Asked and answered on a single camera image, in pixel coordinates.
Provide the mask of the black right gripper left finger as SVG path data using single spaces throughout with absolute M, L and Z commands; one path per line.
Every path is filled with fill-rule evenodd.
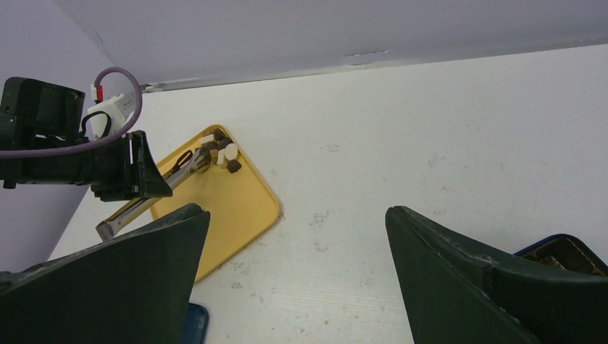
M 210 223 L 187 204 L 106 242 L 1 273 L 3 343 L 177 343 Z

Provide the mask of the metal tweezers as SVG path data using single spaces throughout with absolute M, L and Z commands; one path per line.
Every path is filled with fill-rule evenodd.
M 148 210 L 159 199 L 173 196 L 174 190 L 191 175 L 208 169 L 212 161 L 209 149 L 198 147 L 187 150 L 178 157 L 175 164 L 164 173 L 161 179 L 152 184 L 150 191 L 144 191 L 141 196 L 130 200 L 108 218 L 102 220 L 95 230 L 103 242 L 118 235 L 118 233 Z

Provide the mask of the blue chocolate box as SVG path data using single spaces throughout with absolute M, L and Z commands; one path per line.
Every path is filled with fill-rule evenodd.
M 566 271 L 607 276 L 607 264 L 582 240 L 570 234 L 548 236 L 514 255 Z

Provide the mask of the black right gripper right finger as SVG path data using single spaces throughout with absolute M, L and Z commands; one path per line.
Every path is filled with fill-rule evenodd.
M 607 276 L 517 257 L 405 206 L 385 226 L 416 343 L 607 341 Z

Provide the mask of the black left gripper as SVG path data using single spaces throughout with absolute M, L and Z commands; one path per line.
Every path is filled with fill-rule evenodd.
M 82 119 L 85 94 L 26 77 L 1 91 L 1 181 L 89 186 L 101 200 L 164 198 L 172 188 L 158 170 L 146 133 L 116 131 L 96 141 Z

